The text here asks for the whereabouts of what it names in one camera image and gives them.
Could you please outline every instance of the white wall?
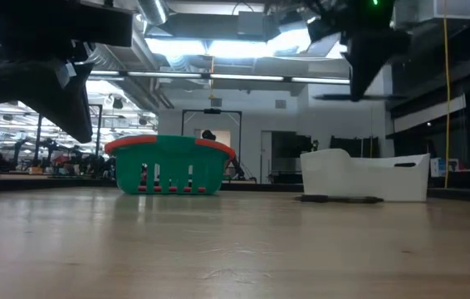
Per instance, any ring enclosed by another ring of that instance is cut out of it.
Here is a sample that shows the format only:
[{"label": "white wall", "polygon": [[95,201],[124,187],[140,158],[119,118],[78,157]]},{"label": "white wall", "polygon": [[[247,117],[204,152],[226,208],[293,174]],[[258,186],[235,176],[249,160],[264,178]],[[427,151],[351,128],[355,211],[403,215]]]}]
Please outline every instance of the white wall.
[{"label": "white wall", "polygon": [[[368,94],[385,94],[384,76],[378,76]],[[389,115],[383,101],[323,101],[313,96],[323,93],[349,93],[348,86],[309,85],[298,97],[287,91],[214,91],[223,99],[222,110],[242,111],[241,153],[238,153],[238,125],[227,115],[197,113],[185,124],[184,134],[194,135],[199,130],[230,130],[231,145],[253,176],[259,175],[262,131],[291,131],[310,135],[320,141],[321,148],[329,145],[330,137],[365,138],[371,135],[381,140],[381,154],[393,156],[391,140],[386,140]],[[159,134],[180,135],[182,109],[210,108],[209,91],[185,92],[167,90],[165,95],[173,102],[175,110],[159,113]],[[275,100],[286,100],[286,109],[275,109]],[[192,115],[186,114],[185,120]]]}]

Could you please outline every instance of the metal pole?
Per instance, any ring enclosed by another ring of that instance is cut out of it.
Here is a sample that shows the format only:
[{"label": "metal pole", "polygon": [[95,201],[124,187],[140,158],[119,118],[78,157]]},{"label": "metal pole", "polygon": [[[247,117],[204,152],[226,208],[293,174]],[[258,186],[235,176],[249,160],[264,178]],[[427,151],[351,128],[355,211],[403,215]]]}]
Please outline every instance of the metal pole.
[{"label": "metal pole", "polygon": [[39,159],[39,139],[42,137],[42,121],[43,115],[39,115],[37,119],[37,133],[36,133],[36,153],[34,154],[34,161],[33,163],[36,164],[37,160]]},{"label": "metal pole", "polygon": [[238,112],[238,163],[242,165],[241,161],[241,143],[242,143],[242,112]]},{"label": "metal pole", "polygon": [[99,156],[99,148],[100,148],[100,128],[102,126],[102,105],[94,105],[99,107],[99,124],[96,131],[96,149],[95,149],[95,157],[98,158]]},{"label": "metal pole", "polygon": [[185,113],[187,113],[187,110],[182,110],[182,136],[184,135]]}]

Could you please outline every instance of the ductwork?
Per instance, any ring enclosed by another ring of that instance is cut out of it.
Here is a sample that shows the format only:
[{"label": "ductwork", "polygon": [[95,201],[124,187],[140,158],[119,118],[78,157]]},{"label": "ductwork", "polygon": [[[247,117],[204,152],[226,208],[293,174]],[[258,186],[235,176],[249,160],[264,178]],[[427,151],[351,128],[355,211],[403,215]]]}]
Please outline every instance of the ductwork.
[{"label": "ductwork", "polygon": [[159,26],[169,18],[164,0],[137,0],[139,10],[149,25]]},{"label": "ductwork", "polygon": [[[198,69],[195,66],[191,66],[188,63],[188,59],[185,56],[180,56],[180,55],[167,55],[165,57],[167,59],[167,62],[169,63],[170,67],[174,71],[178,72],[203,72],[203,70]],[[207,85],[209,84],[209,80],[200,80],[200,79],[188,79],[191,82],[194,82],[199,85]]]},{"label": "ductwork", "polygon": [[[103,70],[116,71],[125,69],[124,65],[115,58],[111,50],[105,45],[97,45],[97,48],[91,54],[89,61],[93,61],[96,68]],[[152,96],[152,93],[147,88],[144,88],[137,79],[126,77],[123,81],[115,81],[112,83],[126,91],[129,94],[130,99],[140,109],[153,112],[157,112],[159,110],[158,99]],[[162,103],[165,108],[169,108],[166,103]]]}]

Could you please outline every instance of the fluorescent light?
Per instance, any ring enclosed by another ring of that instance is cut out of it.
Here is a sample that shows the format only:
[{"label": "fluorescent light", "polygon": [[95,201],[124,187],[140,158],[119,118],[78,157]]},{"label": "fluorescent light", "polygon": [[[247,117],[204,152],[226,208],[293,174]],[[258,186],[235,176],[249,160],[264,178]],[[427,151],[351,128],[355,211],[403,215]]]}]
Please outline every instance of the fluorescent light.
[{"label": "fluorescent light", "polygon": [[306,28],[283,32],[267,43],[269,50],[272,52],[297,48],[296,53],[300,53],[307,50],[310,45],[311,37],[309,37],[309,31]]},{"label": "fluorescent light", "polygon": [[264,42],[214,41],[208,54],[222,58],[258,58],[273,56]]},{"label": "fluorescent light", "polygon": [[106,118],[106,119],[109,119],[109,118],[124,119],[125,117],[122,116],[122,115],[103,115],[102,118]]},{"label": "fluorescent light", "polygon": [[182,78],[182,79],[199,79],[201,74],[195,73],[177,73],[177,72],[162,72],[162,71],[129,71],[128,76],[146,76],[155,78]]},{"label": "fluorescent light", "polygon": [[211,74],[211,79],[232,79],[232,80],[252,80],[252,81],[283,81],[282,76],[252,76],[252,75],[229,75],[229,74]]},{"label": "fluorescent light", "polygon": [[89,80],[94,81],[124,81],[124,77],[110,77],[110,76],[89,76]]},{"label": "fluorescent light", "polygon": [[339,79],[339,78],[293,77],[292,82],[295,82],[295,83],[316,83],[316,84],[339,84],[339,85],[348,85],[348,84],[350,84],[349,79]]},{"label": "fluorescent light", "polygon": [[118,76],[118,71],[92,71],[92,76]]},{"label": "fluorescent light", "polygon": [[327,53],[326,58],[328,59],[341,59],[342,52],[348,51],[348,47],[341,45],[340,41],[336,42],[335,45],[331,48],[329,53]]},{"label": "fluorescent light", "polygon": [[0,125],[1,128],[11,128],[11,129],[37,129],[37,125]]},{"label": "fluorescent light", "polygon": [[204,55],[205,47],[199,40],[145,38],[149,49],[165,56]]}]

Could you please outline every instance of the black metal frame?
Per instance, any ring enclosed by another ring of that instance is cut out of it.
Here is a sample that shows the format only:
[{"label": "black metal frame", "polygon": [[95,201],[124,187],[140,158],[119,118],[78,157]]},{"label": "black metal frame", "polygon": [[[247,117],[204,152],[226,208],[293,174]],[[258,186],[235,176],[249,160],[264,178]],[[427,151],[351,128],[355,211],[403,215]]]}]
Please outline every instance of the black metal frame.
[{"label": "black metal frame", "polygon": [[[100,128],[102,126],[102,108],[103,106],[100,104],[89,104],[90,107],[98,107],[99,108],[99,119],[98,119],[98,126],[96,131],[96,149],[95,149],[95,156],[99,156],[99,148],[100,148]],[[39,148],[40,148],[40,138],[42,136],[42,121],[43,115],[39,115],[37,120],[37,134],[36,134],[36,152],[34,153],[34,160],[33,163],[37,162],[39,158]]]},{"label": "black metal frame", "polygon": [[[181,135],[184,135],[184,127],[185,127],[185,114],[187,112],[202,112],[206,114],[207,109],[200,110],[200,109],[183,109],[182,110],[182,131]],[[220,110],[219,114],[222,113],[237,113],[239,117],[238,121],[238,162],[241,164],[241,143],[242,143],[242,111],[235,111],[235,110]]]}]

